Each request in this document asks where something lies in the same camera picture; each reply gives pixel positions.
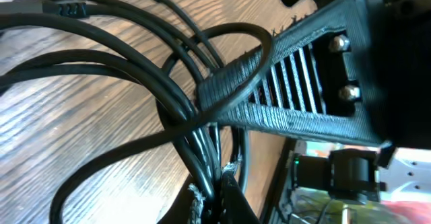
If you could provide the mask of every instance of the vent slot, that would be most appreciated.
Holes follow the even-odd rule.
[[[312,45],[300,48],[274,64],[248,97],[254,104],[303,112],[325,113]]]

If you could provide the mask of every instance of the power cord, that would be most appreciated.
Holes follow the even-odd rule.
[[[323,220],[325,219],[326,212],[327,212],[327,210],[328,210],[329,204],[331,204],[331,202],[332,202],[332,199],[331,199],[331,200],[328,200],[328,202],[325,204],[325,206],[323,207],[323,209],[322,209],[321,213],[320,213],[320,214],[319,214],[319,216],[317,217],[316,224],[321,224],[321,223],[323,223]]]
[[[37,5],[32,7],[37,9],[20,11],[23,8],[27,9],[27,7],[20,7],[16,8],[15,13],[1,13],[0,11],[0,30],[21,26],[53,28],[92,39],[109,47],[122,57],[85,49],[46,53],[27,60],[0,76],[0,95],[14,83],[41,77],[70,74],[116,77],[138,83],[154,94],[165,131],[125,143],[81,166],[57,190],[51,203],[50,223],[63,223],[62,211],[65,201],[91,175],[115,162],[168,142],[173,142],[196,185],[206,197],[209,207],[217,206],[222,171],[220,127],[216,123],[216,118],[246,99],[265,76],[271,66],[273,52],[271,35],[261,27],[246,23],[223,24],[201,31],[190,17],[171,0],[154,1],[163,3],[173,10],[195,32],[195,36],[187,38],[163,19],[122,1],[86,0],[96,3],[95,5],[87,5],[76,0],[72,0],[71,3],[57,3],[59,1],[64,0],[25,0],[24,3]],[[121,17],[139,24],[162,39],[173,53],[160,69],[112,34],[76,20],[95,15]],[[187,52],[192,50],[210,70],[221,68],[224,64],[208,39],[231,33],[249,34],[259,39],[263,51],[261,61],[251,76],[228,97],[220,100],[210,109],[200,111],[199,106],[196,109],[181,88],[169,78],[169,74],[180,59],[191,72],[196,83],[203,81],[196,62]],[[197,47],[198,43],[206,46],[213,60]],[[76,64],[76,62],[97,64]],[[238,127],[237,129],[237,135],[234,137],[236,148],[233,150],[232,157],[242,159],[239,186],[245,192],[250,159],[249,139],[246,130]]]

